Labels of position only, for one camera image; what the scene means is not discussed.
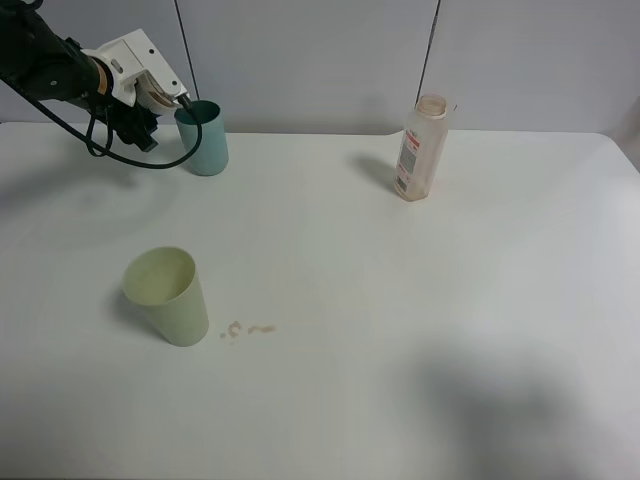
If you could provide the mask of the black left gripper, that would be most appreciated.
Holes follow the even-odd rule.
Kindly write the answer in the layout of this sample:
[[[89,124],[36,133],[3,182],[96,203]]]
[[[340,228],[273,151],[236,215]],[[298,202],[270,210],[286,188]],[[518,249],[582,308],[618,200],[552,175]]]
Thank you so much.
[[[127,145],[135,145],[142,152],[150,152],[157,146],[153,138],[158,127],[158,116],[135,103],[133,107],[113,101],[104,110],[104,120]]]

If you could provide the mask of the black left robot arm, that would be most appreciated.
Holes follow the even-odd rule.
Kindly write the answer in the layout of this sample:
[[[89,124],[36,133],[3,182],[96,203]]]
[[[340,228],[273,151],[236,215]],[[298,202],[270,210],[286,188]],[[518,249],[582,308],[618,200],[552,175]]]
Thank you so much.
[[[102,60],[83,53],[78,42],[56,35],[38,14],[40,1],[1,3],[1,80],[49,119],[83,141],[93,156],[103,156],[117,136],[149,152],[157,116],[114,96],[116,77]],[[90,115],[85,133],[70,128],[42,105],[56,100]]]

